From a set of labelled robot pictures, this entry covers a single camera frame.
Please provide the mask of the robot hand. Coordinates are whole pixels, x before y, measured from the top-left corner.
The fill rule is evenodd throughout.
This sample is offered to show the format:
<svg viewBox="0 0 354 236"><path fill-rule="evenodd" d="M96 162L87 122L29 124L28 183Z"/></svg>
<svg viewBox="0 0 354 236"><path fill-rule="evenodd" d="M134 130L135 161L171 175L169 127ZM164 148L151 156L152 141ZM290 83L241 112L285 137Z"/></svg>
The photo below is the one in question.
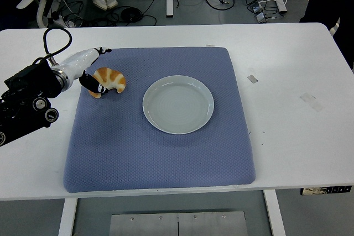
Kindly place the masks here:
<svg viewBox="0 0 354 236"><path fill-rule="evenodd" d="M57 80L61 85L61 91L68 90L74 80L81 77L84 71L89 68L101 54L110 53L112 50L106 47L91 48L77 52L62 63L51 67Z"/></svg>

